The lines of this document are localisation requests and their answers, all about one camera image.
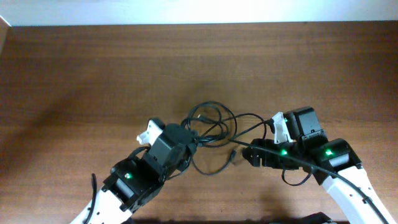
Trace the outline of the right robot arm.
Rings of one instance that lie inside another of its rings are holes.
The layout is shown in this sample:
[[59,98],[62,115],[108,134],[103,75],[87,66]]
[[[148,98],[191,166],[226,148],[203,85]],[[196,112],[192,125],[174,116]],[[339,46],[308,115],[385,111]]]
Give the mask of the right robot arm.
[[254,167],[302,168],[336,202],[350,223],[394,223],[373,189],[361,159],[344,139],[328,140],[312,107],[278,112],[273,139],[254,139],[243,157]]

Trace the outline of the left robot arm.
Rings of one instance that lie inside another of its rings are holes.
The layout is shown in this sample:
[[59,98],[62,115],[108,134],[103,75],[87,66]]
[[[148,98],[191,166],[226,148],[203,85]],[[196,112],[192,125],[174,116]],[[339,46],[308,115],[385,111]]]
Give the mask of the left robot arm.
[[71,223],[129,223],[176,170],[188,167],[197,151],[197,138],[196,131],[178,124],[149,121],[147,129],[137,136],[140,147],[111,168],[102,186],[95,175],[91,176],[91,200]]

